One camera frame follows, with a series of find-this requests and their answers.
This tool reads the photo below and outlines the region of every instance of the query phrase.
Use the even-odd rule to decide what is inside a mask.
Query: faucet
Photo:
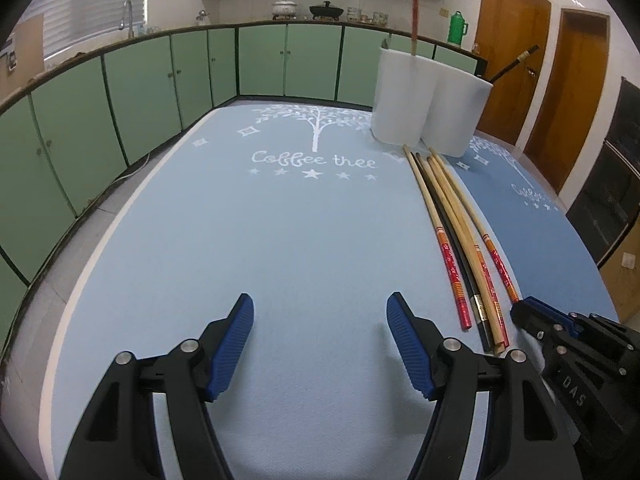
[[[131,0],[125,0],[122,6],[122,19],[120,20],[118,30],[124,29],[124,15],[127,12],[127,6],[129,6],[129,33],[127,34],[127,38],[131,39],[133,38],[133,6],[131,5]]]

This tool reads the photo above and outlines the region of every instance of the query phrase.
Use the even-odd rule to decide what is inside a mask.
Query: white tree print
[[[290,117],[311,124],[314,130],[311,147],[311,151],[313,152],[318,151],[318,139],[320,138],[322,130],[327,126],[331,126],[332,124],[340,127],[350,126],[356,130],[368,130],[371,126],[371,112],[349,110],[346,108],[281,104],[270,105],[266,108],[256,108],[254,112],[260,112],[262,114],[256,119],[256,124],[279,117]]]
[[[520,168],[518,168],[518,163],[516,159],[513,158],[511,156],[511,153],[509,153],[503,147],[498,146],[497,144],[495,144],[494,142],[491,142],[490,140],[481,139],[480,137],[476,137],[476,136],[473,136],[471,138],[471,142],[469,142],[469,147],[472,150],[474,150],[476,153],[480,150],[488,150],[489,152],[495,155],[501,156],[504,160],[507,161],[507,163],[514,170],[516,170],[520,174],[520,176],[524,179],[524,181],[527,184],[529,184],[529,187],[533,188],[533,184],[529,182],[529,179],[526,176],[524,176],[524,174],[520,171]]]

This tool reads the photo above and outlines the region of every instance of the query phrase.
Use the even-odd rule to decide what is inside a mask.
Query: kitchen cabinet
[[[116,126],[133,163],[182,129],[169,37],[114,50],[104,63]]]
[[[389,48],[410,54],[411,38],[408,38],[406,36],[398,36],[397,34],[394,34],[391,37],[391,44],[389,44]],[[418,40],[418,48],[416,49],[415,53],[418,56],[428,57],[429,59],[431,59],[433,57],[434,49],[435,49],[435,45],[433,43],[428,43],[427,41]]]
[[[214,28],[209,34],[209,73],[214,106],[238,95],[236,87],[236,30]]]
[[[0,116],[0,245],[29,280],[74,222],[40,142],[29,97]]]
[[[433,59],[446,65],[459,68],[460,70],[464,70],[465,72],[469,72],[470,74],[474,74],[476,72],[476,67],[478,66],[477,59],[465,56],[455,50],[439,45],[436,47]]]
[[[242,95],[284,95],[287,25],[241,27],[238,63]]]
[[[335,98],[342,28],[335,25],[288,25],[285,95]]]
[[[187,128],[213,108],[209,78],[207,31],[196,30],[171,36],[178,110]]]
[[[0,348],[9,335],[11,323],[26,291],[26,285],[0,258]]]
[[[338,101],[373,106],[380,45],[386,32],[347,27],[344,31]]]
[[[79,214],[127,169],[111,119],[100,58],[51,79],[31,97],[53,168]]]

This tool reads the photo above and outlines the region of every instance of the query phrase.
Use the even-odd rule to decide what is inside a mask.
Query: white pot
[[[289,0],[280,0],[271,4],[271,13],[274,16],[292,16],[296,13],[298,4]]]

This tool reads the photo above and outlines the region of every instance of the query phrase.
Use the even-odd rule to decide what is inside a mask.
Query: brown door
[[[515,144],[538,84],[549,32],[548,0],[482,0],[476,43],[491,78],[534,44],[540,47],[495,83],[478,129]]]
[[[563,9],[558,47],[525,154],[560,191],[596,115],[609,58],[609,17]]]

